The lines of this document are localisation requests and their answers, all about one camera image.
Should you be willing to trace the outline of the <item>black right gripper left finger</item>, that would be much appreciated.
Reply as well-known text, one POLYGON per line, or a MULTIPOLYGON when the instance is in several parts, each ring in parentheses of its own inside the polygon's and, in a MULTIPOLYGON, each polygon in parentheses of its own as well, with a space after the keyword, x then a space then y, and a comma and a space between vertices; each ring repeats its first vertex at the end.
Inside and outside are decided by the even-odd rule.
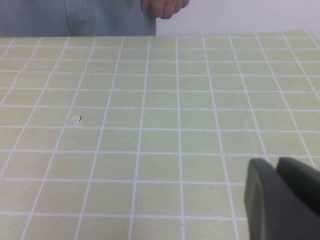
POLYGON ((270 163, 252 158, 244 192, 251 240, 318 240, 320 214, 305 205, 270 163))

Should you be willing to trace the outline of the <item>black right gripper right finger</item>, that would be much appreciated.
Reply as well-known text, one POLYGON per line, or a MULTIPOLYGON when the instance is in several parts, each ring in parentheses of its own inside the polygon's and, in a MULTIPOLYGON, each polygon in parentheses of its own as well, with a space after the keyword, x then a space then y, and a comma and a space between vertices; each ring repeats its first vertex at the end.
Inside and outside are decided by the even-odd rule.
POLYGON ((292 157, 280 157, 276 171, 290 190, 316 214, 320 213, 320 172, 292 157))

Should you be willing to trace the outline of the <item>person's left hand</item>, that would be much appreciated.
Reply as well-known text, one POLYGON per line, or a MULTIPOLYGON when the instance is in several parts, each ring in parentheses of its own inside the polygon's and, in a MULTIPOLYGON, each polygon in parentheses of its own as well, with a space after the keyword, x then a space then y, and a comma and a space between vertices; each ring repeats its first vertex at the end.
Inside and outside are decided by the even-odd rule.
POLYGON ((170 19, 189 4, 190 0, 142 0, 141 8, 152 18, 170 19))

